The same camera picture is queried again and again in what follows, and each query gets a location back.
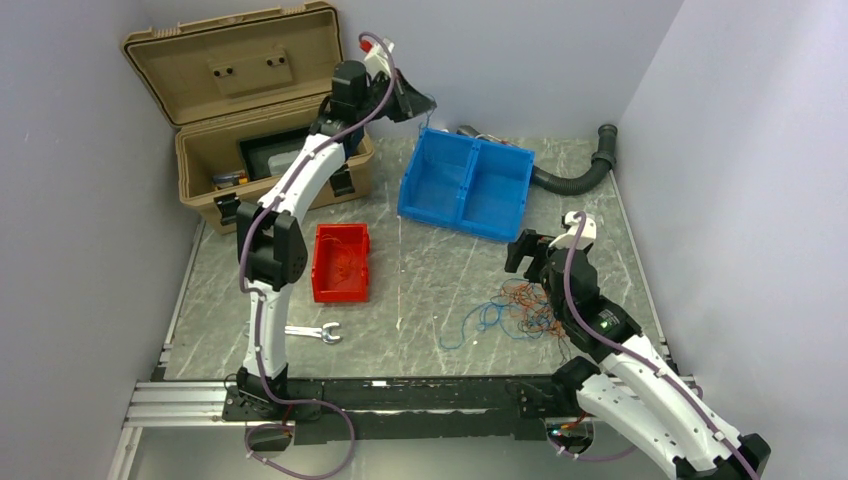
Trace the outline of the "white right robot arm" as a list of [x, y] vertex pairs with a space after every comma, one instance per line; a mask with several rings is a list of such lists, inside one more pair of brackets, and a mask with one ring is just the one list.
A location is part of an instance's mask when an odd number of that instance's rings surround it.
[[588, 261], [589, 238], [576, 241], [524, 230], [509, 243], [505, 269], [531, 263], [552, 317], [580, 355], [551, 376], [557, 411], [602, 420], [648, 456], [670, 479], [759, 479], [771, 448], [743, 435], [711, 410], [666, 363], [639, 324], [604, 296]]

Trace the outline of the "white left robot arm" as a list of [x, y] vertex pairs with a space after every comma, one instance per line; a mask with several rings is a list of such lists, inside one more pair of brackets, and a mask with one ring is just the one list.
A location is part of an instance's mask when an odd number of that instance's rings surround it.
[[250, 299], [251, 328], [236, 385], [261, 419], [279, 417], [288, 402], [285, 327], [293, 286], [307, 266], [301, 230], [306, 212], [325, 185], [338, 195], [352, 192], [347, 162], [365, 125], [383, 117], [405, 122], [436, 106], [397, 69], [370, 72], [360, 61], [339, 63], [292, 165], [257, 202], [238, 206], [239, 284]]

